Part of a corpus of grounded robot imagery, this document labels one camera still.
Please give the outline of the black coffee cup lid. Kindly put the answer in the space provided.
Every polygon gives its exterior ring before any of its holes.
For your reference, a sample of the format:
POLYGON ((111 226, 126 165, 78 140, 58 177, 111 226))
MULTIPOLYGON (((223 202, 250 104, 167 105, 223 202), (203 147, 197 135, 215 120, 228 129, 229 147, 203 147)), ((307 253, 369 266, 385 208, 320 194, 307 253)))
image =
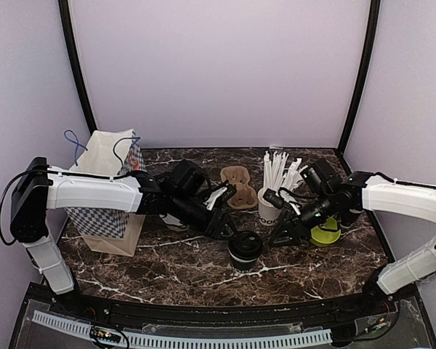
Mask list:
POLYGON ((237 260, 255 260, 261 255, 263 248, 260 236, 251 231, 241 232, 228 241, 228 251, 237 260))

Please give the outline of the black paper coffee cup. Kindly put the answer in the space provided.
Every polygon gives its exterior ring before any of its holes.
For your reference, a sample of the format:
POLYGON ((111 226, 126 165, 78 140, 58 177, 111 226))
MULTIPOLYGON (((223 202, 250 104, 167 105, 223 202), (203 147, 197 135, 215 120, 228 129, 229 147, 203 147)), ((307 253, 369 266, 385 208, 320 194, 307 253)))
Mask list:
POLYGON ((248 273, 256 265, 258 258, 243 259, 237 255, 230 253, 230 264, 240 273, 248 273))

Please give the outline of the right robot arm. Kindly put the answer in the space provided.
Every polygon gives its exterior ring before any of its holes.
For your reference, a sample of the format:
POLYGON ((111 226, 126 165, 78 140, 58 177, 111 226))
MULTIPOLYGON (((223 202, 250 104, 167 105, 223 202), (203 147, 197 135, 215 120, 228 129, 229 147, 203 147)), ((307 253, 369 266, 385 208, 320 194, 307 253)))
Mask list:
MULTIPOLYGON (((360 214, 391 212, 436 224, 436 185, 392 179, 381 172, 353 172, 342 179, 325 159, 302 170, 312 192, 309 203, 297 207, 274 190, 263 198, 281 210, 268 241, 270 247, 296 246, 310 240, 313 228, 328 218, 340 225, 353 224, 360 214)), ((436 236, 408 256, 374 271, 356 300, 357 310, 370 316, 384 304, 384 297, 436 273, 436 236)))

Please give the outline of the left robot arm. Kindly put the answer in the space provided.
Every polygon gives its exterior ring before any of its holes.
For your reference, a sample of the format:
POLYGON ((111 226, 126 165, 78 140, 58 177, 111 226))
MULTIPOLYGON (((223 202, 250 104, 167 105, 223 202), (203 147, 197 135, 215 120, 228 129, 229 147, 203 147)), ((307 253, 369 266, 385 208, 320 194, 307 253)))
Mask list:
POLYGON ((47 210, 75 207, 167 215, 204 236, 228 240, 237 229, 223 204, 236 189, 224 181, 201 190, 203 184, 209 183, 204 170, 188 160, 155 176, 141 170, 108 176, 51 167, 46 158, 36 157, 4 189, 12 194, 9 229, 49 288, 60 295, 60 306, 72 317, 81 317, 88 311, 88 302, 76 291, 77 283, 51 237, 47 210))

